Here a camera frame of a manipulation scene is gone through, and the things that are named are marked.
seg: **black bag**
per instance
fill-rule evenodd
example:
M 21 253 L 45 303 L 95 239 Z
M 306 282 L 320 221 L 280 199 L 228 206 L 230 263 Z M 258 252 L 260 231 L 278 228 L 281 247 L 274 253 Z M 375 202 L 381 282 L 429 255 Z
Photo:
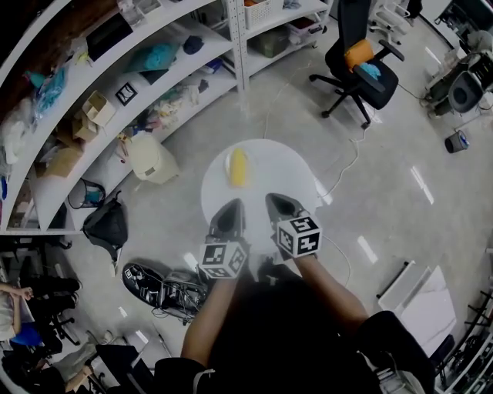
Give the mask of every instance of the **black bag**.
M 95 210 L 84 221 L 82 231 L 88 240 L 106 249 L 111 255 L 113 264 L 118 259 L 118 249 L 128 239 L 125 216 L 122 205 L 116 201 L 118 194 L 107 204 Z

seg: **cardboard box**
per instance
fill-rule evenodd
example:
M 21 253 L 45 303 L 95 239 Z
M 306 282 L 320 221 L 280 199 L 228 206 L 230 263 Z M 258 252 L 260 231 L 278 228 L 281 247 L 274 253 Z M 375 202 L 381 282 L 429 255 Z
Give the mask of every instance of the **cardboard box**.
M 84 112 L 77 112 L 72 120 L 72 137 L 74 139 L 83 139 L 86 142 L 90 142 L 97 135 L 97 124 L 90 121 Z
M 74 168 L 77 161 L 82 157 L 83 149 L 80 142 L 72 139 L 70 122 L 62 120 L 56 126 L 55 137 L 62 142 L 60 149 L 55 153 L 48 167 L 36 166 L 36 175 L 46 177 L 50 175 L 66 178 Z
M 82 106 L 82 110 L 89 120 L 97 125 L 105 126 L 106 123 L 115 115 L 116 109 L 106 100 L 106 97 L 96 90 L 92 92 L 89 98 Z

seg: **orange cushion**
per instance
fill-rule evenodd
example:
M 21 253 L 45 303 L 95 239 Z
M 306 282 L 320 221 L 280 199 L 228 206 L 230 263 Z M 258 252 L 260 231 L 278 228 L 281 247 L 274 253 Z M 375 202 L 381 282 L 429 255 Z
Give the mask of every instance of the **orange cushion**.
M 346 61 L 349 71 L 353 72 L 353 67 L 355 65 L 365 63 L 373 57 L 374 54 L 370 42 L 361 40 L 347 50 L 344 55 L 344 60 Z

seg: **small bucket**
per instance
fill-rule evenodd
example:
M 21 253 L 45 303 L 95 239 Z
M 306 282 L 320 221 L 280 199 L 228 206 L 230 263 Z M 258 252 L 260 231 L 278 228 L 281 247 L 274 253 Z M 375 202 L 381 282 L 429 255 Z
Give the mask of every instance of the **small bucket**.
M 445 139 L 445 148 L 448 153 L 456 153 L 469 148 L 469 141 L 465 134 L 458 130 L 455 134 Z
M 80 179 L 69 194 L 69 204 L 74 209 L 98 208 L 105 198 L 106 192 L 101 185 Z

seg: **white round table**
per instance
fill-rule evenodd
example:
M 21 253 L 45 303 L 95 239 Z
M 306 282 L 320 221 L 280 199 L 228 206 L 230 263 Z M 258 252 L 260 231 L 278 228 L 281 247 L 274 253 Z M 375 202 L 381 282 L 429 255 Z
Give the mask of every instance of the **white round table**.
M 241 148 L 248 160 L 248 186 L 230 187 L 226 173 L 226 157 Z M 315 178 L 308 164 L 293 149 L 269 139 L 238 142 L 222 151 L 204 175 L 201 191 L 203 214 L 210 223 L 215 214 L 233 199 L 241 199 L 245 208 L 244 238 L 250 253 L 268 254 L 277 251 L 270 238 L 270 225 L 265 197 L 279 193 L 296 199 L 310 213 L 320 206 Z

